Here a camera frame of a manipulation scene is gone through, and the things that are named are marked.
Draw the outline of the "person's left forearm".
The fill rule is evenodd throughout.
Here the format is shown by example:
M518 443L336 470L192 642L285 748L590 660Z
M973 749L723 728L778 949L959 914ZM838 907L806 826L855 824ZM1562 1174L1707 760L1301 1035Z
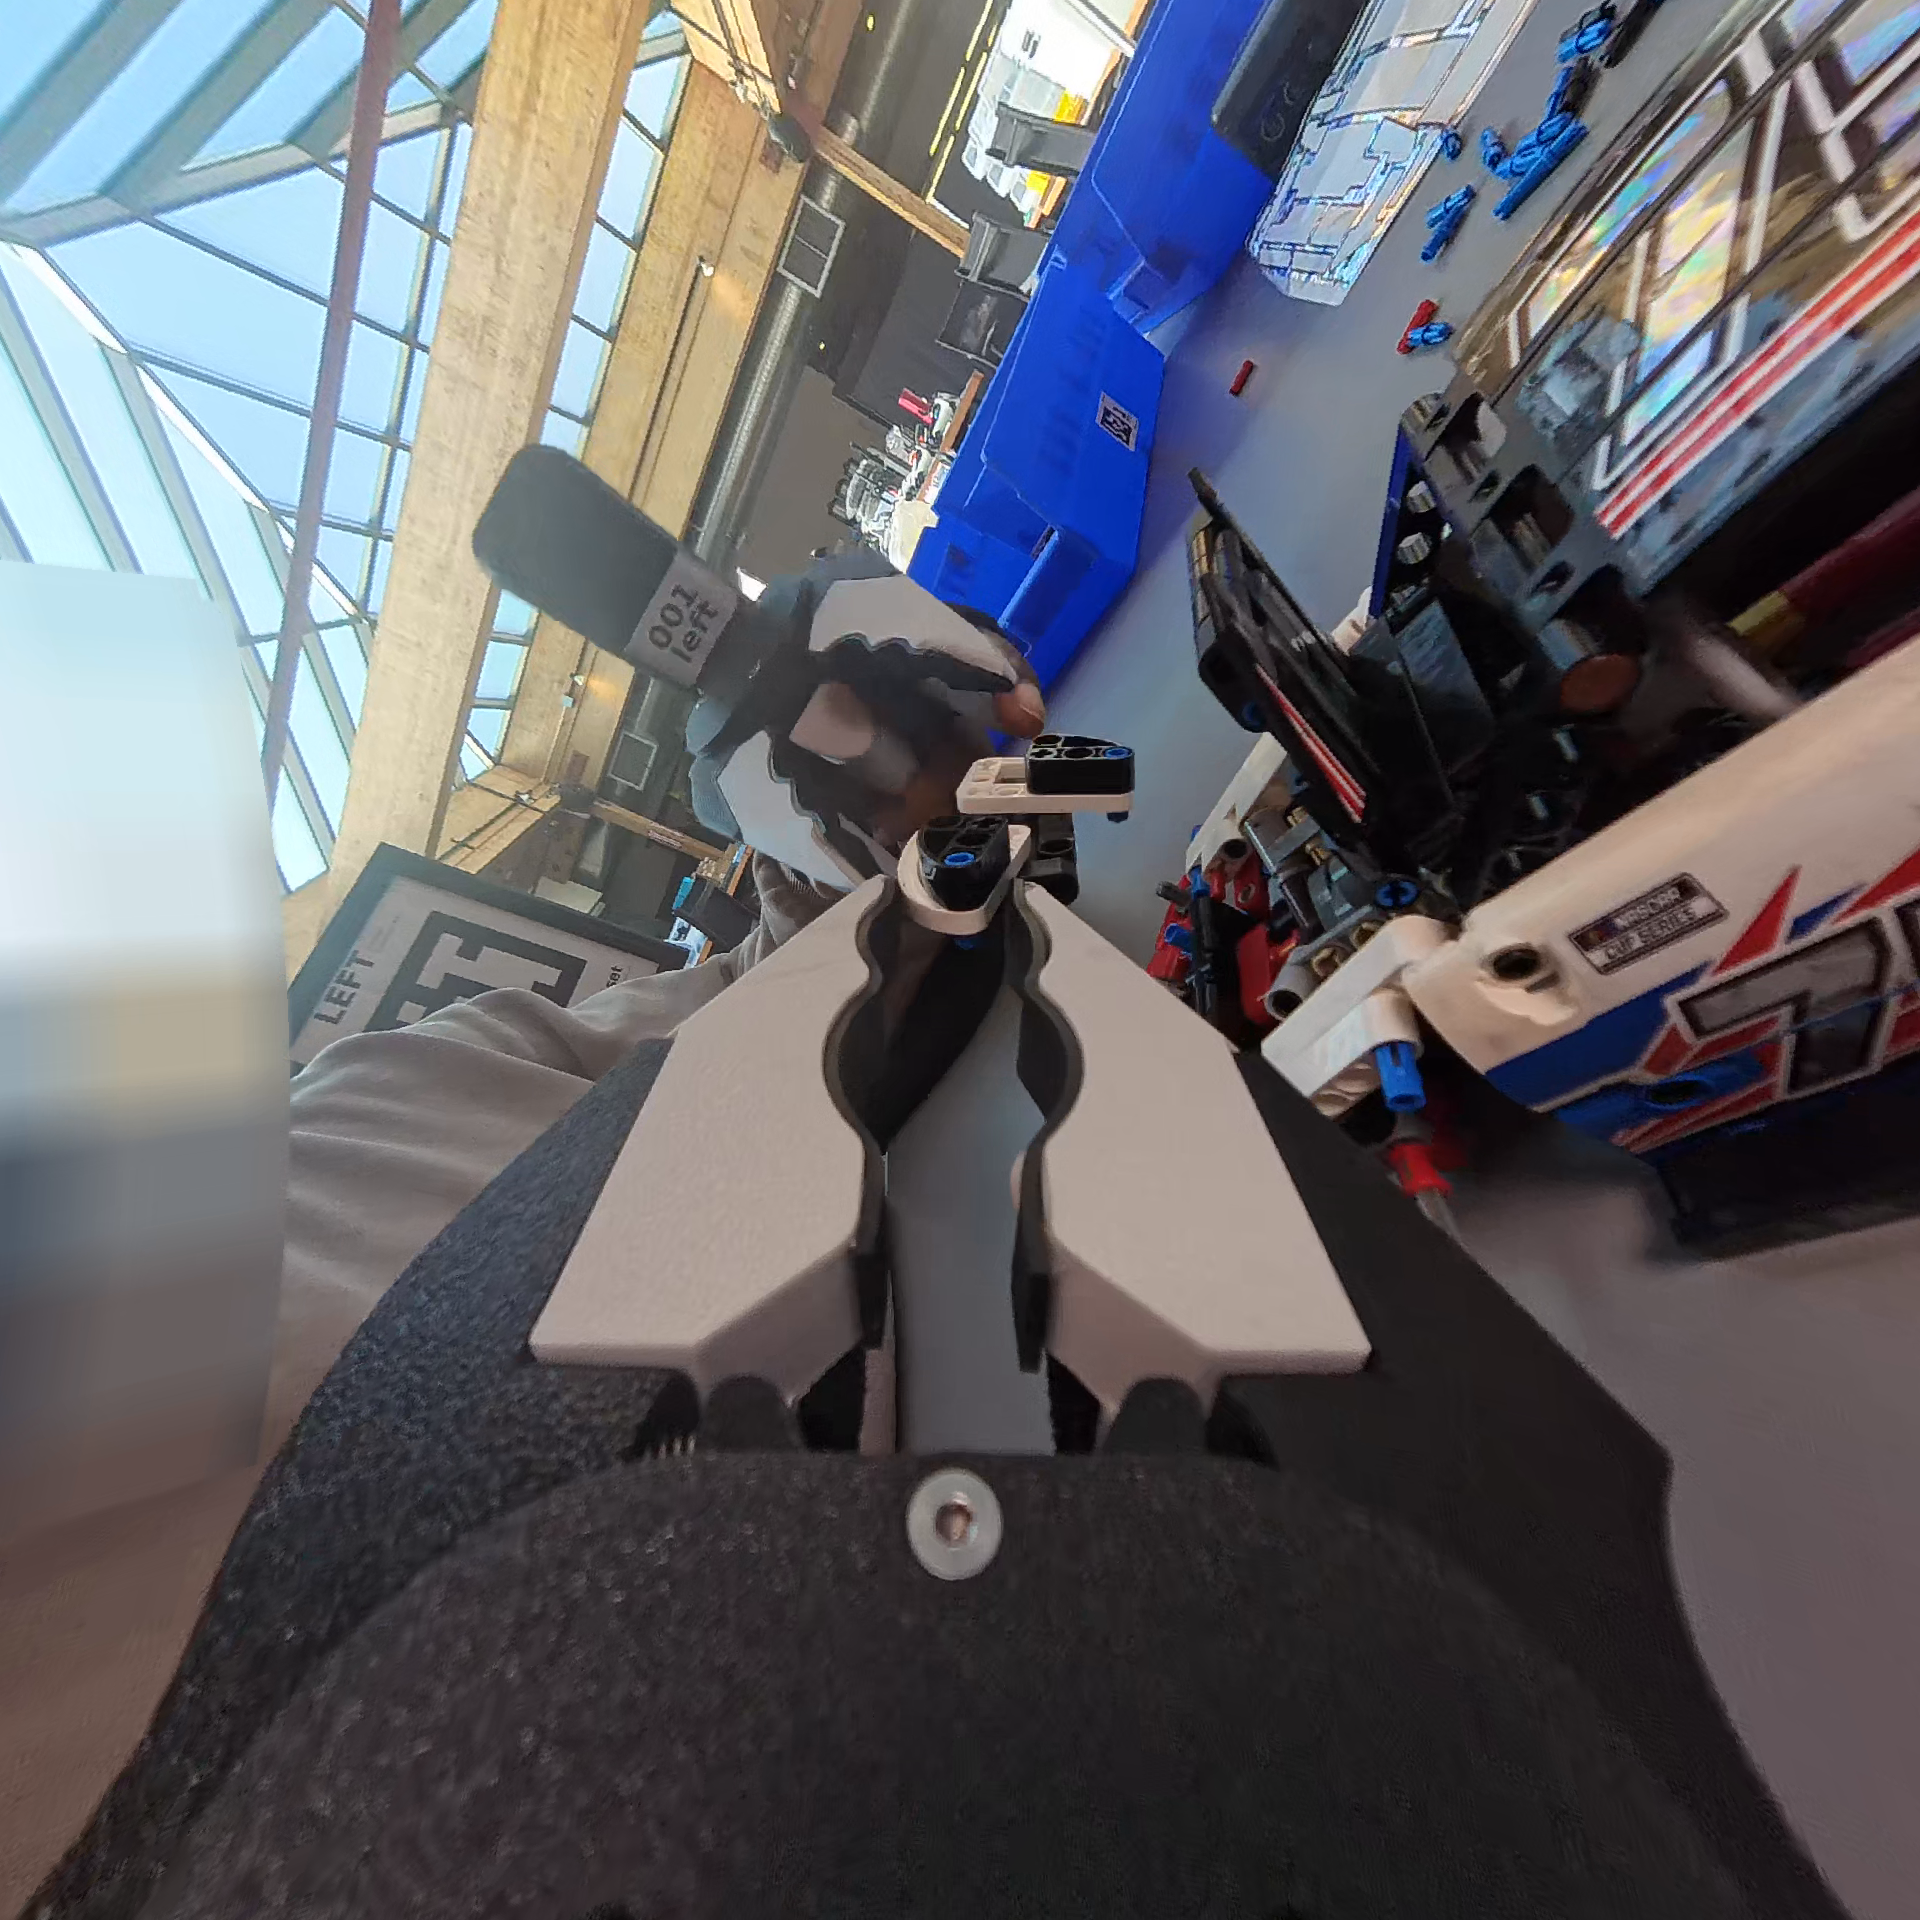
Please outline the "person's left forearm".
M699 968L557 1008L485 993L323 1050L293 1084L284 1262L259 1452L276 1450L347 1339L445 1225L638 1045L671 1040L838 894L756 856L758 918Z

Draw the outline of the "toy brick race car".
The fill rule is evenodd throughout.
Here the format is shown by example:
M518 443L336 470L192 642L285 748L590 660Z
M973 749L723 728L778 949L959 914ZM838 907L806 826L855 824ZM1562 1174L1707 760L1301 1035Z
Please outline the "toy brick race car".
M1423 273L1568 193L1469 316L1421 288L1453 336L1347 620L1191 470L1252 748L1147 973L1438 1219L1426 1051L1644 1166L1915 1132L1915 4L1712 12L1506 221L1444 163Z

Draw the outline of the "pile of blue connector pins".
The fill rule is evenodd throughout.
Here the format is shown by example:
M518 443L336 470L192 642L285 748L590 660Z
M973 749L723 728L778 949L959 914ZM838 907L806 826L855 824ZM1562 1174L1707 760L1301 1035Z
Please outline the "pile of blue connector pins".
M1662 4L1598 3L1584 8L1554 42L1552 85L1536 124L1519 134L1486 126L1476 133L1479 168L1501 185L1492 218L1506 221L1570 158L1589 134L1584 112L1603 70L1619 67ZM1460 117L1480 85L1476 64L1464 80L1439 78L1412 121L1435 158L1458 163L1467 148Z

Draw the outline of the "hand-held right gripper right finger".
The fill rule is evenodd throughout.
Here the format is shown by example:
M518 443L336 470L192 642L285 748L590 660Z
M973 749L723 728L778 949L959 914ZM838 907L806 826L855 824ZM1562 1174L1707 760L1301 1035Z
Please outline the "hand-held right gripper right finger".
M1013 894L1014 1070L1039 1128L1014 1174L1018 1355L1061 1450L1144 1386L1208 1417L1232 1381L1374 1355L1238 1056L1055 896Z

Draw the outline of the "small black screen device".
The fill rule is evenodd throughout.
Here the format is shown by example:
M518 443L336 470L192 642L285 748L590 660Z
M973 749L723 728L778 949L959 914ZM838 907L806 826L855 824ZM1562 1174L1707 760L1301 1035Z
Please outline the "small black screen device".
M1366 3L1266 3L1223 80L1211 131L1270 182L1336 70Z

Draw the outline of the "person's left hand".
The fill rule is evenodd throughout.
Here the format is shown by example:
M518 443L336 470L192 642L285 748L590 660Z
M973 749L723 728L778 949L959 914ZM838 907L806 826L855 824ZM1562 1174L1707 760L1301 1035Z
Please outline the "person's left hand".
M813 690L788 731L802 774L821 784L853 826L899 848L915 829L956 811L956 787L996 737L1043 733L1044 700L1029 680L989 692L902 689Z

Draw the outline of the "blue plastic bin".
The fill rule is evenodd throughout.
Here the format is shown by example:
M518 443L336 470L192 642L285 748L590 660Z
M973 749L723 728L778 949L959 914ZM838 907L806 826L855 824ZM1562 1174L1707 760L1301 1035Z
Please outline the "blue plastic bin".
M908 576L994 622L1043 689L1132 584L1165 356L1051 260L950 459Z
M1211 126L1261 3L1159 3L1046 243L1141 334L1234 262L1274 182Z

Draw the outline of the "person's beige sweatshirt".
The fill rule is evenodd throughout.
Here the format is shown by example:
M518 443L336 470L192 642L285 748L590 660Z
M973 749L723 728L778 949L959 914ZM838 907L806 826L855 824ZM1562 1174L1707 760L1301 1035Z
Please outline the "person's beige sweatshirt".
M151 1725L266 1470L259 1457L5 1548L5 1915L83 1835Z

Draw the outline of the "stack of white storage boxes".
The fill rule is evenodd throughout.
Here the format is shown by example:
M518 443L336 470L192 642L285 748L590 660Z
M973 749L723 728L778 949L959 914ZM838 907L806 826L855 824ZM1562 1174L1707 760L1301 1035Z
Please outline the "stack of white storage boxes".
M999 109L1032 112L1062 126L1091 124L1099 92L1134 53L1141 9L1132 3L991 8L948 158L1014 209L1024 225L1039 220L1055 181L989 156Z

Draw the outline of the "black framed marker sign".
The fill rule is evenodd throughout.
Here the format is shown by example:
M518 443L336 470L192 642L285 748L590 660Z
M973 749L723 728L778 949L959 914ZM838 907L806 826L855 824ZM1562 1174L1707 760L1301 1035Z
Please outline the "black framed marker sign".
M527 993L567 1011L686 965L678 944L379 848L285 994L291 1073L336 1040L388 1034L487 993Z

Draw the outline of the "holographic sticker sheet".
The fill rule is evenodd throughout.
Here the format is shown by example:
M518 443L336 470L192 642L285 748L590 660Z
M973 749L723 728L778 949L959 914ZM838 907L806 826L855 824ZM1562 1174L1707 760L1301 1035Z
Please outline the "holographic sticker sheet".
M1284 298L1344 302L1528 14L1531 3L1359 9L1245 246Z

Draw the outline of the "black white brick bumper assembly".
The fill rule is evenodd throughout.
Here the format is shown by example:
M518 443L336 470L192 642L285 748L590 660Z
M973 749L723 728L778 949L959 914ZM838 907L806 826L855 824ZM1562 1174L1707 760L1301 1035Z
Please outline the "black white brick bumper assembly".
M975 760L954 809L911 834L896 884L908 914L959 944L979 941L1021 884L1077 900L1077 821L1124 824L1135 752L1099 737L1043 733L1021 754Z

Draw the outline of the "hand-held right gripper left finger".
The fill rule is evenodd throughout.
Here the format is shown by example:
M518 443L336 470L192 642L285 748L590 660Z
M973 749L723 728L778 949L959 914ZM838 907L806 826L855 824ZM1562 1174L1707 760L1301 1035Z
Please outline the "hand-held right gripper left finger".
M671 1040L542 1308L542 1363L731 1378L800 1410L850 1374L899 1441L879 1081L901 894L866 880Z

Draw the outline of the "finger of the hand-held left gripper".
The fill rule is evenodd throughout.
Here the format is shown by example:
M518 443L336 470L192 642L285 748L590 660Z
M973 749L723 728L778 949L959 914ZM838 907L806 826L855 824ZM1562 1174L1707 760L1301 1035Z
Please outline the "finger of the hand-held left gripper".
M714 745L714 784L739 837L823 889L856 889L896 853L890 818L906 757L887 738L856 754L752 731Z
M1024 683L1018 651L899 574L836 580L806 625L806 651L848 685L933 685L999 697Z

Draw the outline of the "grey desk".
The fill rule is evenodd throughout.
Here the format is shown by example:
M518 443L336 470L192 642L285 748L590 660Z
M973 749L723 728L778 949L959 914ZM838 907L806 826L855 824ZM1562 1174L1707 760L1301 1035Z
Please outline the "grey desk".
M1403 320L1428 282L1469 316L1565 193L1512 225L1476 212L1423 273L1430 185L1344 305L1284 298L1237 256L1162 330L1139 571L1061 681L1067 731L1141 757L1134 821L1078 842L1080 914L1134 961L1250 748L1194 668L1189 468L1315 620L1344 618L1400 410L1443 384L1435 354L1394 354ZM1915 1915L1915 1220L1698 1264L1642 1164L1496 1096L1460 1107L1462 1242L1666 1446L1675 1572L1740 1738L1848 1914Z

